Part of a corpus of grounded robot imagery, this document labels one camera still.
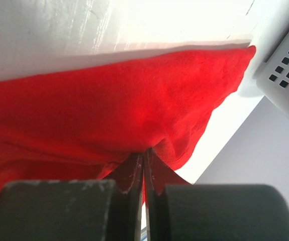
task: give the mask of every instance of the white wall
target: white wall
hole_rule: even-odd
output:
[[[263,98],[197,184],[259,183],[289,205],[289,119]]]

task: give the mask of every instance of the red cloth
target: red cloth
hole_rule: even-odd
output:
[[[149,147],[180,168],[254,54],[190,50],[0,82],[0,189],[102,178]]]

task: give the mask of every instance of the gray wall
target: gray wall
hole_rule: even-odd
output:
[[[289,120],[264,97],[197,183],[269,184],[289,205]]]

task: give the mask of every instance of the red fabric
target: red fabric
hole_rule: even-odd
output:
[[[149,147],[180,168],[254,54],[190,50],[0,82],[0,189],[102,178]]]

